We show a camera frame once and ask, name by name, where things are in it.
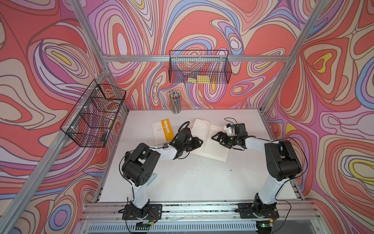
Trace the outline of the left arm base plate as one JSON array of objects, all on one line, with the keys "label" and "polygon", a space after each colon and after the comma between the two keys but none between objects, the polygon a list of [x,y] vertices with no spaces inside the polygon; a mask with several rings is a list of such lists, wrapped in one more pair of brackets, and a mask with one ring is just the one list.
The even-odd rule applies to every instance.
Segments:
[{"label": "left arm base plate", "polygon": [[162,204],[146,204],[142,209],[128,204],[123,209],[123,220],[160,220],[162,218]]}]

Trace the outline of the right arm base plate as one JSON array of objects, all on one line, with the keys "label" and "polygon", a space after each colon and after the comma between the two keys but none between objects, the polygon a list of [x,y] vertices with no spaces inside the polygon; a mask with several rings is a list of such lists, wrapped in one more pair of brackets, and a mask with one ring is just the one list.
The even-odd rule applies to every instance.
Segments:
[{"label": "right arm base plate", "polygon": [[276,208],[276,203],[271,205],[266,205],[258,203],[239,203],[238,208],[234,212],[239,213],[241,219],[273,219],[277,220],[280,216]]}]

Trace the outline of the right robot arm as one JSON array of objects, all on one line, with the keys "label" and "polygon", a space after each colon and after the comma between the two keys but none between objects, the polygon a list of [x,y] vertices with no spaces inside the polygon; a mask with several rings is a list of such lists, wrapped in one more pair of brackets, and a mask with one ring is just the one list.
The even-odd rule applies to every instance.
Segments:
[{"label": "right robot arm", "polygon": [[228,124],[224,132],[211,137],[228,149],[256,150],[266,156],[268,177],[253,203],[239,203],[235,210],[241,218],[278,219],[277,198],[283,186],[302,173],[302,165],[288,140],[271,141],[248,135],[245,124]]}]

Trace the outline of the cream lined notebook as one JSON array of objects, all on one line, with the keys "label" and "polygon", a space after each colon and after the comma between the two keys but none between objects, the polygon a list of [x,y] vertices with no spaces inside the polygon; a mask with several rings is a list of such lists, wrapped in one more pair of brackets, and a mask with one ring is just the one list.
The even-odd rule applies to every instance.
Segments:
[{"label": "cream lined notebook", "polygon": [[212,139],[215,134],[223,131],[222,126],[213,125],[207,120],[195,119],[191,133],[193,137],[201,139],[203,144],[198,149],[193,150],[192,153],[208,159],[226,162],[228,149]]},{"label": "cream lined notebook", "polygon": [[169,143],[174,138],[169,119],[153,123],[152,131],[156,145]]}]

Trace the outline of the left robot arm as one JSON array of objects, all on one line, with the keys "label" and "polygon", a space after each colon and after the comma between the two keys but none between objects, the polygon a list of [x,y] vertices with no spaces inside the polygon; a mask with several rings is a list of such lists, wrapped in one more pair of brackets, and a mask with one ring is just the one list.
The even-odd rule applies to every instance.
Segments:
[{"label": "left robot arm", "polygon": [[155,147],[140,143],[135,149],[128,151],[120,171],[121,176],[131,184],[132,205],[137,209],[148,206],[147,183],[158,162],[181,159],[184,152],[190,153],[200,148],[203,143],[202,139],[193,136],[191,130],[185,127],[163,146]]}]

